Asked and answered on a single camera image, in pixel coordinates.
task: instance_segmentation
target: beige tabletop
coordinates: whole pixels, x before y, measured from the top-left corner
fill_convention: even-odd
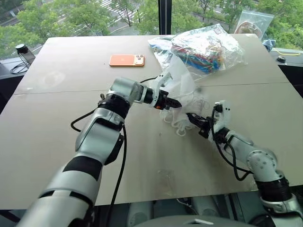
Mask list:
[[[106,92],[115,77],[141,80],[160,73],[147,44],[149,38],[47,41],[0,115],[0,209],[26,209],[55,171],[74,155],[77,132],[70,122],[95,108],[99,93]],[[297,171],[303,160],[302,98],[258,39],[235,38],[245,48],[248,64],[197,84],[203,86],[209,103],[229,100],[229,128],[274,151],[278,168],[290,184],[303,184]],[[143,53],[146,65],[141,69],[110,68],[108,60],[113,53]],[[211,108],[204,110],[205,116],[210,114]],[[256,189],[252,177],[243,182],[235,179],[232,168],[197,129],[179,137],[156,109],[134,104],[126,129],[128,153],[116,203]],[[97,205],[110,203],[121,162],[122,152],[104,168]]]

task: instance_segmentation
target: plastic bag against window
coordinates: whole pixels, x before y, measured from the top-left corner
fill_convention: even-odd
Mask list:
[[[169,66],[175,54],[186,64],[194,80],[245,62],[244,50],[220,24],[148,42],[162,69]]]
[[[256,34],[262,39],[274,15],[243,10],[238,21],[236,34]]]
[[[196,87],[193,78],[179,57],[174,55],[166,70],[170,72],[173,80],[161,89],[168,91],[170,98],[181,102],[182,107],[162,110],[160,118],[176,128],[177,135],[185,136],[187,130],[195,127],[189,121],[186,113],[202,115],[202,110],[209,104],[206,102],[201,88]]]

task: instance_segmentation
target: smartphone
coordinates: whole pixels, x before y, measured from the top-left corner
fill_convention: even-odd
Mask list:
[[[145,57],[142,54],[114,54],[110,57],[110,66],[143,66]]]

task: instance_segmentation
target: robotic arm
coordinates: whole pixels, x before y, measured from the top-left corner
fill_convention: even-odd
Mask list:
[[[160,90],[170,74],[156,78],[153,89],[117,78],[76,140],[76,155],[54,176],[18,227],[85,227],[91,220],[103,166],[115,161],[123,144],[120,131],[133,103],[157,109],[181,104]]]
[[[276,169],[275,154],[268,149],[258,148],[253,141],[226,128],[230,109],[228,102],[220,101],[215,104],[212,117],[203,118],[193,113],[187,116],[201,129],[200,135],[215,143],[219,150],[246,164],[253,173],[261,202],[271,215],[297,213],[303,218],[302,208],[296,196],[290,192],[288,181],[283,172]]]

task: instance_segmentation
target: yellow cable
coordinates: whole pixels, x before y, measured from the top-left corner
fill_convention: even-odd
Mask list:
[[[276,48],[274,48],[274,51],[277,51],[280,55],[288,55],[288,56],[298,56],[301,53],[281,53],[280,51],[278,51]]]

